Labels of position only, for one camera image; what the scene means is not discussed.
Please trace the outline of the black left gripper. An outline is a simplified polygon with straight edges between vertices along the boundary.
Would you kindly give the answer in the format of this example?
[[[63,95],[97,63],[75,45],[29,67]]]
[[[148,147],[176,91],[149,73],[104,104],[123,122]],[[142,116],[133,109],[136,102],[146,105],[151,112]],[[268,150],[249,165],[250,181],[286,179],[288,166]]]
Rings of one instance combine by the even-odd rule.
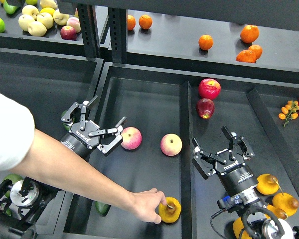
[[[89,101],[74,102],[61,114],[61,121],[71,122],[70,112],[73,112],[75,123],[71,125],[60,142],[82,158],[88,157],[95,149],[108,156],[123,142],[123,125],[127,117],[122,117],[114,127],[108,129],[101,128],[93,121],[87,120],[91,109],[97,102],[98,96],[95,95]]]

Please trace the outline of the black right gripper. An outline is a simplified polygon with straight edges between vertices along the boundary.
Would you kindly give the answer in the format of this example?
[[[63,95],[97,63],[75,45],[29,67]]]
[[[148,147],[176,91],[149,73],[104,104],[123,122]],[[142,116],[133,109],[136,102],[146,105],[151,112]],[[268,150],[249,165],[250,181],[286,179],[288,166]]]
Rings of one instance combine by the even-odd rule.
[[[238,160],[250,160],[255,156],[255,153],[243,136],[231,132],[226,126],[222,126],[221,130],[229,140],[229,158],[235,161],[227,165],[227,159],[202,150],[196,138],[193,138],[194,156],[192,163],[203,179],[208,179],[217,174],[228,195],[233,197],[255,188],[258,184],[249,166],[238,162]]]

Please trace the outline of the person's forearm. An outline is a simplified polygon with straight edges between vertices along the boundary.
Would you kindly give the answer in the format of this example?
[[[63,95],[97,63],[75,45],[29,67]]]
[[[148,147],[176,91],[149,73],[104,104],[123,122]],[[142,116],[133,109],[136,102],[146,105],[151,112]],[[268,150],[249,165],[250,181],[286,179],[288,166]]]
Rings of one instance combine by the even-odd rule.
[[[10,171],[135,213],[131,192],[39,130],[35,130],[34,140],[25,158]]]

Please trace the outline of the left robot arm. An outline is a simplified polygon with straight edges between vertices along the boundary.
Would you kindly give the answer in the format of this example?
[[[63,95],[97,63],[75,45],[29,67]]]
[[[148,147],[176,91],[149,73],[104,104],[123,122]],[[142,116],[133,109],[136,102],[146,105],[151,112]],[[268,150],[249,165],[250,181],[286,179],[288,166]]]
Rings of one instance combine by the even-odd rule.
[[[108,155],[123,141],[126,117],[108,129],[89,119],[90,110],[98,102],[97,96],[82,103],[74,102],[61,117],[68,131],[60,142],[83,159],[95,149]],[[58,192],[58,188],[29,177],[16,182],[4,179],[0,183],[0,239],[36,238],[35,224]]]

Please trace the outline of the yellow pear under arm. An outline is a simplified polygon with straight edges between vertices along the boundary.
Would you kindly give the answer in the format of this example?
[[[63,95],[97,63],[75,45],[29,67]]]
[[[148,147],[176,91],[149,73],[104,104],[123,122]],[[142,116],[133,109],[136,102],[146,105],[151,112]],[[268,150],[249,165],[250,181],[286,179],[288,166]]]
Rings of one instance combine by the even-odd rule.
[[[267,205],[267,209],[268,209],[269,211],[271,211],[272,213],[274,213],[274,215],[275,215],[277,218],[279,218],[279,219],[283,219],[283,220],[285,220],[285,219],[288,218],[287,213],[286,213],[284,210],[280,209],[280,208],[274,207],[274,206],[272,206],[272,205]]]

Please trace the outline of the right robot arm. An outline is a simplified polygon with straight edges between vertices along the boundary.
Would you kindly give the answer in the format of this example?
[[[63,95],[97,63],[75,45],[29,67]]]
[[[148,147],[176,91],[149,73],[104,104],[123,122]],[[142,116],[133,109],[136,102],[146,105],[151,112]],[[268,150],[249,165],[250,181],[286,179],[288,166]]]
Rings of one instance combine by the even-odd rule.
[[[219,210],[210,217],[210,224],[224,212],[235,212],[240,220],[234,229],[239,239],[299,239],[299,226],[292,227],[279,218],[259,196],[260,181],[246,163],[255,155],[248,141],[225,126],[222,132],[229,145],[217,153],[203,150],[196,138],[192,139],[193,165],[205,180],[217,175],[227,193],[217,201]]]

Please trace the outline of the person's bare hand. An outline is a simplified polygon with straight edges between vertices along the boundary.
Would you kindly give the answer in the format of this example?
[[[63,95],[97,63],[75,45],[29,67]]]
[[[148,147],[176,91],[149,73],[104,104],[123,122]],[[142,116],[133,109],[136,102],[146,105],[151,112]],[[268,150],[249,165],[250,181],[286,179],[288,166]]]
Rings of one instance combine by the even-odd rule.
[[[152,188],[147,191],[132,193],[129,211],[146,223],[160,224],[161,216],[155,211],[160,205],[166,205],[166,196],[162,191]]]

